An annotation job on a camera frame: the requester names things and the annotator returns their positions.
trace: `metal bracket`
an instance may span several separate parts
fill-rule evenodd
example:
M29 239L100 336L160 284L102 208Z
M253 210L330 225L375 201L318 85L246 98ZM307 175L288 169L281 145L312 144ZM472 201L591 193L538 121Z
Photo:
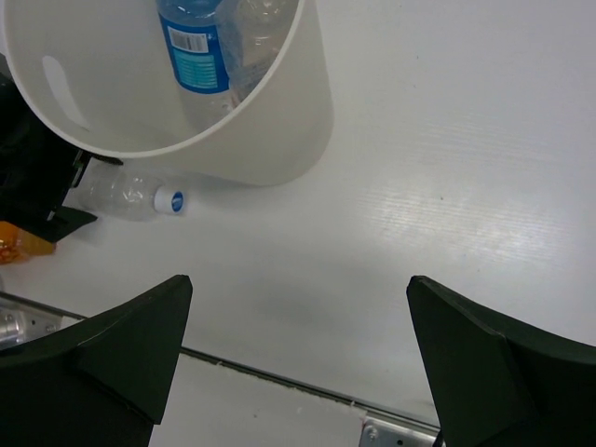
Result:
M359 447L432 447L437 434L407 421L391 423L367 417Z
M0 350L50 335L61 323L58 315L0 298Z

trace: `orange object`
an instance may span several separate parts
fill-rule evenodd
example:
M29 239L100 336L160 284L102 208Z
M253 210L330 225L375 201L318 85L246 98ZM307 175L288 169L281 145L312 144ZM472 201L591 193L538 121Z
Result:
M0 222L0 264L23 263L32 256L52 254L56 245L21 230L8 222Z

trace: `bin handle hole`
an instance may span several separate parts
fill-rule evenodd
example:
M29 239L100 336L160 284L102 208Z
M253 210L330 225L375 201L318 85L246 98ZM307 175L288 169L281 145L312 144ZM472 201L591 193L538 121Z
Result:
M44 73L46 74L49 88L66 117L73 121L77 126L85 130L90 130L91 126L89 125L89 122L81 113L78 105L76 105L75 97L68 85L66 73L61 64L51 56L44 56L42 58L42 63L44 65Z

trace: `bolt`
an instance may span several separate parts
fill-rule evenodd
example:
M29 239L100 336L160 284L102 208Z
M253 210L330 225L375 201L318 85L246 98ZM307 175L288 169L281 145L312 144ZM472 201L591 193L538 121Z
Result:
M369 440L375 441L379 439L379 430L375 427L367 427L366 428L366 436L369 437Z

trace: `white bucket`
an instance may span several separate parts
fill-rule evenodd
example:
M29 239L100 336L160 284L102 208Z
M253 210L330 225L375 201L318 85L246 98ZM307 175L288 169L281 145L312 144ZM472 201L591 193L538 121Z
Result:
M258 185L285 183L318 161L333 111L315 0L299 1L261 84L199 135L184 117L156 8L155 0L6 2L9 68L48 127L101 156Z

